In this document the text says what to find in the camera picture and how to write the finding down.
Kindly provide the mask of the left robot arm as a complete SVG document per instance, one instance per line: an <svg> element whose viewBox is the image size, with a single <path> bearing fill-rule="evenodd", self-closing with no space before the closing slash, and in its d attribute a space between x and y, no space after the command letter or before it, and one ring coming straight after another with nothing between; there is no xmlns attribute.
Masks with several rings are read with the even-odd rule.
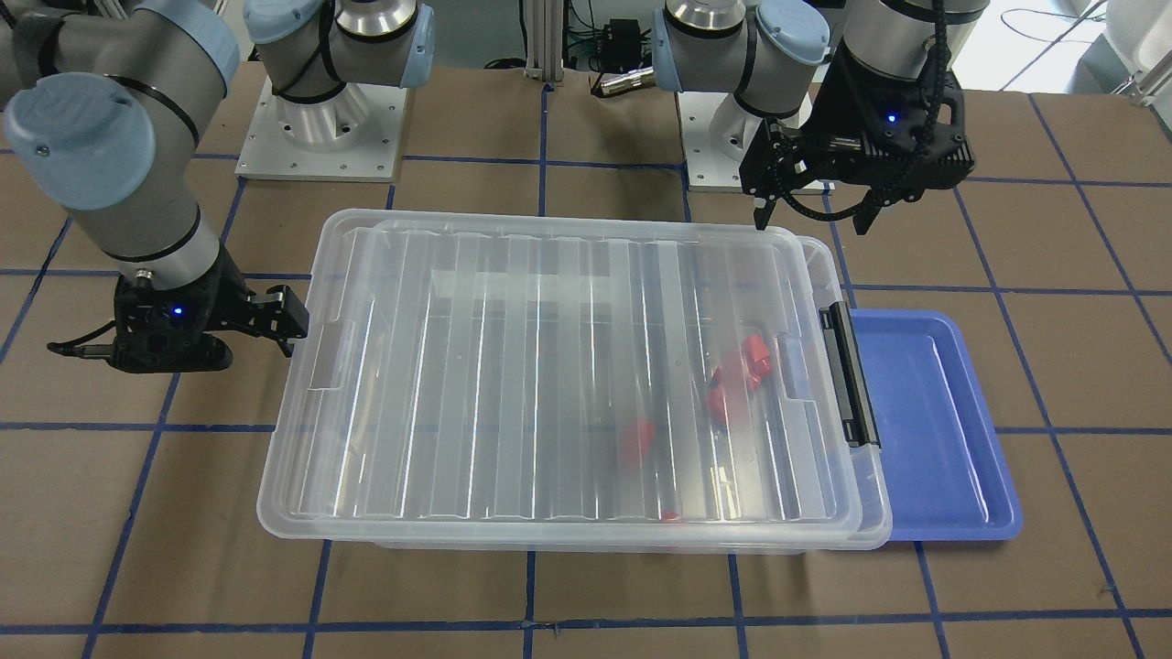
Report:
<svg viewBox="0 0 1172 659"><path fill-rule="evenodd" d="M738 167L765 230L778 204L868 233L884 209L976 167L953 59L984 1L666 1L652 26L665 91L723 91L758 120Z"/></svg>

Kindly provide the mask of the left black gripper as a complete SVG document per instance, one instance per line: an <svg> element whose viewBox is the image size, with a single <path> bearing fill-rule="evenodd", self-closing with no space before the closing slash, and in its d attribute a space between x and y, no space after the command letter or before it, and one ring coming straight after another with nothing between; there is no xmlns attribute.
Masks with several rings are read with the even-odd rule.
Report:
<svg viewBox="0 0 1172 659"><path fill-rule="evenodd" d="M868 188L857 213L857 235L866 236L884 209L954 188L970 174L963 93L935 55L912 79L836 55L808 121L784 140L765 188L752 195L754 227L774 220L781 190L819 179Z"/></svg>

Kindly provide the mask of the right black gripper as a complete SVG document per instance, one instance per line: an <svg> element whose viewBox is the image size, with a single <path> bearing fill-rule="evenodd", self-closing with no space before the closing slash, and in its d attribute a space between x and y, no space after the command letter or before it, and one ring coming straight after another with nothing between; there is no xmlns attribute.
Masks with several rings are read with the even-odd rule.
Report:
<svg viewBox="0 0 1172 659"><path fill-rule="evenodd" d="M118 278L110 364L134 374L226 371L233 354L217 332L271 339L292 358L293 342L309 335L309 310L289 286L272 286L258 295L222 249L204 276L177 288Z"/></svg>

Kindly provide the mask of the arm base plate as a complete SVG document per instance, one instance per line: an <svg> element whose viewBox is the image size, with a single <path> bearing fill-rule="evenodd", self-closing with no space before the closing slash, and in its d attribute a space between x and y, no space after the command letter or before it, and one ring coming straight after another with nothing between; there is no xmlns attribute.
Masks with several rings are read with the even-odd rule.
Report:
<svg viewBox="0 0 1172 659"><path fill-rule="evenodd" d="M391 183L406 129L406 89L348 84L297 104L265 81L236 174L251 181Z"/></svg>
<svg viewBox="0 0 1172 659"><path fill-rule="evenodd" d="M688 188L700 192L759 193L766 171L788 136L812 113L811 83L765 88L765 104L751 96L752 83L713 91L675 91L679 138Z"/></svg>

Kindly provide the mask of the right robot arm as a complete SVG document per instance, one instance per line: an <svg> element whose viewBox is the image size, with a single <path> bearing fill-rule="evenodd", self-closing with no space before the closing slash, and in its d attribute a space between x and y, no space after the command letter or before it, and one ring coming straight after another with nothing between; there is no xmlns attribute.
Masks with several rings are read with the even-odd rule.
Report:
<svg viewBox="0 0 1172 659"><path fill-rule="evenodd" d="M288 286L251 288L185 174L241 61L202 1L121 16L60 4L4 9L4 137L38 188L113 259L113 318L61 356L125 373L226 371L223 332L289 356L309 312ZM268 88L239 175L387 181L406 90L430 79L436 16L421 1L246 1Z"/></svg>

